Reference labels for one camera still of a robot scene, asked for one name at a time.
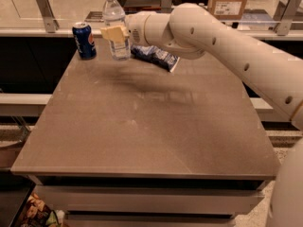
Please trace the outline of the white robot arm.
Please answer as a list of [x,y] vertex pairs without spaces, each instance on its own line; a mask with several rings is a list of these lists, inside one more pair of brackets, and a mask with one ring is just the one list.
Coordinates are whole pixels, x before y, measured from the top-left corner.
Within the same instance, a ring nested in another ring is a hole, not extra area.
[[[222,24],[196,4],[179,5],[170,14],[138,12],[100,31],[108,41],[155,45],[190,60],[208,52],[303,131],[303,61]],[[266,227],[303,227],[303,139],[276,176]]]

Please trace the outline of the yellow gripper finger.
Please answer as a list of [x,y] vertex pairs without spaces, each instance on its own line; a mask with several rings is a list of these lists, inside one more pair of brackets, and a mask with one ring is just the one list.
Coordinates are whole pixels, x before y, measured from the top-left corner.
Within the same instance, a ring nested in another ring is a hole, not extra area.
[[112,41],[114,43],[124,43],[129,38],[129,33],[125,26],[102,27],[100,32],[105,40]]

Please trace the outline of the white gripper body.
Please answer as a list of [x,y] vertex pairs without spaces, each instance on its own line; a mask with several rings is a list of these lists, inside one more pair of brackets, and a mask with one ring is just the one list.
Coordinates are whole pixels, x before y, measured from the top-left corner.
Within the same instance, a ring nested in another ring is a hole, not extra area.
[[156,15],[152,11],[141,11],[126,17],[126,27],[133,44],[156,45],[155,33],[152,31],[151,18]]

